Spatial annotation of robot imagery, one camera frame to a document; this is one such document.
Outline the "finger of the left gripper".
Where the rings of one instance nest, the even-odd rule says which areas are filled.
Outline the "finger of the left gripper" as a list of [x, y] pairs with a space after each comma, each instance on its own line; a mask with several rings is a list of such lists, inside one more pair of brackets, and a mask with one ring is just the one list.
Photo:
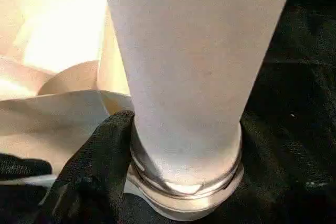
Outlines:
[[1, 153], [1, 177], [30, 177], [51, 173], [52, 166], [48, 161]]

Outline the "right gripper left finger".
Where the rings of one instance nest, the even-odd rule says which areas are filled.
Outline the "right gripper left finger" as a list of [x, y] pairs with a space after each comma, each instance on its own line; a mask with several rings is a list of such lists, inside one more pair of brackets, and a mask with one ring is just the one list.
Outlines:
[[134, 113], [98, 125], [65, 164], [39, 211], [39, 223], [117, 223], [131, 163]]

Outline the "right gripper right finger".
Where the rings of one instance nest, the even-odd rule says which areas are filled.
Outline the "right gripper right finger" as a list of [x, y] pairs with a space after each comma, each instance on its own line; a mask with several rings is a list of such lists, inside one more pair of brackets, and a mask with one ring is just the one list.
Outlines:
[[238, 223], [335, 223], [335, 180], [289, 132], [244, 115]]

